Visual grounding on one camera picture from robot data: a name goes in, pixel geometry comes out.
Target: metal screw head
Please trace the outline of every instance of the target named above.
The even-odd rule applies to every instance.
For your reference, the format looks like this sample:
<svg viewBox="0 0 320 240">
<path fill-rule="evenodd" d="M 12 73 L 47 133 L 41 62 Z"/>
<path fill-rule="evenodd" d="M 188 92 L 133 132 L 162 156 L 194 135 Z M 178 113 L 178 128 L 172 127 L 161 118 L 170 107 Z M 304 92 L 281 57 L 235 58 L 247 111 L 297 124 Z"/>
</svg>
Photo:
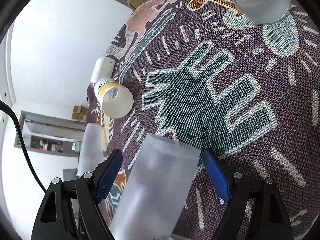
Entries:
<svg viewBox="0 0 320 240">
<path fill-rule="evenodd" d="M 273 183 L 273 179 L 271 179 L 271 178 L 266 178 L 266 182 L 267 182 L 268 184 L 272 184 L 272 183 Z"/>
<path fill-rule="evenodd" d="M 86 172 L 86 173 L 83 175 L 83 177 L 84 177 L 85 179 L 89 179 L 89 178 L 91 178 L 91 176 L 92 176 L 92 173 L 91 173 L 91 172 Z"/>
<path fill-rule="evenodd" d="M 54 179 L 52 180 L 52 183 L 53 183 L 53 184 L 57 184 L 59 181 L 60 181 L 59 178 L 54 178 Z"/>
<path fill-rule="evenodd" d="M 242 174 L 240 172 L 235 172 L 233 174 L 233 176 L 236 178 L 236 179 L 241 179 L 242 178 Z"/>
</svg>

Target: patterned tablecloth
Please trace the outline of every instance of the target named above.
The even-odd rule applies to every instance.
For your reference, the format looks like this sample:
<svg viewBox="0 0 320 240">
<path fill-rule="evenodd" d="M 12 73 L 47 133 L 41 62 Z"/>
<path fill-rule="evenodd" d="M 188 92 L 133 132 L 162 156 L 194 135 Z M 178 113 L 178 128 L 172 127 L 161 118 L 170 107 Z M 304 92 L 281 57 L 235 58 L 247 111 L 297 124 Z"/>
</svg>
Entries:
<svg viewBox="0 0 320 240">
<path fill-rule="evenodd" d="M 290 14 L 256 25 L 229 0 L 148 0 L 121 28 L 107 55 L 113 78 L 134 96 L 132 111 L 111 119 L 106 156 L 124 161 L 103 210 L 111 220 L 149 133 L 211 147 L 233 171 L 279 184 L 295 237 L 320 213 L 319 32 L 292 0 Z M 92 89 L 87 122 L 100 120 Z M 202 160 L 175 238 L 210 239 L 226 204 Z M 238 238 L 250 220 L 247 204 Z"/>
</svg>

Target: white wall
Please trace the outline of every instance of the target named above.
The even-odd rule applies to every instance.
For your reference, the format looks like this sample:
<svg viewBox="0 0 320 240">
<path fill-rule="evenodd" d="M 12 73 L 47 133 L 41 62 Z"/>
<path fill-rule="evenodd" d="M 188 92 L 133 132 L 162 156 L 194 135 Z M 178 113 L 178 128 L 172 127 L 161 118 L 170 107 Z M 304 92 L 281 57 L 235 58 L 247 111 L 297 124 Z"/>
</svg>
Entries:
<svg viewBox="0 0 320 240">
<path fill-rule="evenodd" d="M 21 110 L 45 114 L 58 118 L 68 118 L 69 110 L 48 104 L 17 101 L 12 107 L 17 117 Z M 31 238 L 32 228 L 44 192 L 33 178 L 21 149 L 13 147 L 16 130 L 11 119 L 5 130 L 2 151 L 2 182 L 5 202 L 11 222 L 23 240 Z M 33 168 L 41 183 L 47 188 L 55 177 L 62 178 L 63 169 L 73 169 L 78 165 L 75 157 L 56 156 L 28 152 Z"/>
<path fill-rule="evenodd" d="M 74 105 L 86 103 L 86 89 L 98 57 L 106 51 L 131 14 L 113 0 L 32 0 L 17 17 L 12 33 L 11 74 L 21 110 L 70 119 Z M 2 181 L 12 225 L 23 240 L 31 238 L 44 193 L 21 149 L 13 147 L 11 119 L 5 128 Z M 45 187 L 77 159 L 29 152 Z"/>
<path fill-rule="evenodd" d="M 130 14 L 114 0 L 31 0 L 12 33 L 17 100 L 85 104 L 95 62 Z"/>
</svg>

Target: white paper cup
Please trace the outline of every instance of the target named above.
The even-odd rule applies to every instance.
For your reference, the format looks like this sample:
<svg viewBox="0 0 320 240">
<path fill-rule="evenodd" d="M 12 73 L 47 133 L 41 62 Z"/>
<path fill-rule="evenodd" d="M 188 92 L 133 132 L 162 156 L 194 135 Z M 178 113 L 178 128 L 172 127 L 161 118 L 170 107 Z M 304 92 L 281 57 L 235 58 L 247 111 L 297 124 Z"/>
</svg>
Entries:
<svg viewBox="0 0 320 240">
<path fill-rule="evenodd" d="M 130 90 L 115 81 L 108 79 L 98 81 L 94 93 L 104 114 L 110 118 L 126 116 L 133 106 L 133 95 Z"/>
</svg>

